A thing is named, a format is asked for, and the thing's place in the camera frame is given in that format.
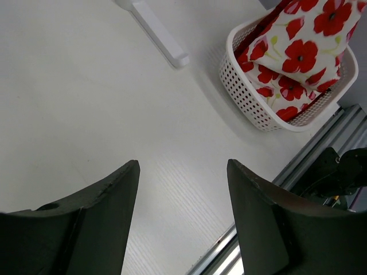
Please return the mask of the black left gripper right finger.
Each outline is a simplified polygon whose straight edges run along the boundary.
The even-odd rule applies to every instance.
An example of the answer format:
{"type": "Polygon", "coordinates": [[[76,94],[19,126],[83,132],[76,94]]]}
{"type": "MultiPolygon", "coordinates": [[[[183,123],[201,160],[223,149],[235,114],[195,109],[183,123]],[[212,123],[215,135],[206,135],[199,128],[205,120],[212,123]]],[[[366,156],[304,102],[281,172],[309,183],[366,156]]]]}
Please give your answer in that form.
{"type": "Polygon", "coordinates": [[[239,161],[227,178],[245,274],[365,274],[366,213],[301,198],[239,161]]]}

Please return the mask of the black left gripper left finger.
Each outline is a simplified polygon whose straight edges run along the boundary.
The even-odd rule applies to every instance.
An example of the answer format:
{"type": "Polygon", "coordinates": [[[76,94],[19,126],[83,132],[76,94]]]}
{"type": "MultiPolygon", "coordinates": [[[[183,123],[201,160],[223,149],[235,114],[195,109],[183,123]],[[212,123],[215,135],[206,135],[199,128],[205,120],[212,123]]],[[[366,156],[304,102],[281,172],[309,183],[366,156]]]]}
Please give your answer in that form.
{"type": "Polygon", "coordinates": [[[138,191],[131,160],[36,210],[1,214],[2,274],[120,274],[138,191]]]}

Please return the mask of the red poppy print cloth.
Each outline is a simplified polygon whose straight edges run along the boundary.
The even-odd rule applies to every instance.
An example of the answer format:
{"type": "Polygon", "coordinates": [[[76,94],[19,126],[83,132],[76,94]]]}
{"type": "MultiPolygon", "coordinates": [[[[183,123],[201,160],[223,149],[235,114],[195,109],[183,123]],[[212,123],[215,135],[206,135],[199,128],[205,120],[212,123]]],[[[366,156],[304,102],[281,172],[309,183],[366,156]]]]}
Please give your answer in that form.
{"type": "Polygon", "coordinates": [[[341,78],[341,61],[366,1],[291,1],[240,57],[267,105],[290,121],[341,78]]]}

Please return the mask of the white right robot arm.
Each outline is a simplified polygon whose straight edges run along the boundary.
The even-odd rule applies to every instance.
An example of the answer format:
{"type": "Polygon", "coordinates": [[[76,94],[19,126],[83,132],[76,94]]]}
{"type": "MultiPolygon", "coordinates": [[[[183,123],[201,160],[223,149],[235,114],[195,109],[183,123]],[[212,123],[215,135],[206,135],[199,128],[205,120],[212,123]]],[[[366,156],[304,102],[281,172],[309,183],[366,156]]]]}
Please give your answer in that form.
{"type": "Polygon", "coordinates": [[[347,197],[366,187],[366,148],[356,148],[339,156],[335,149],[325,149],[291,192],[324,206],[347,210],[347,197]]]}

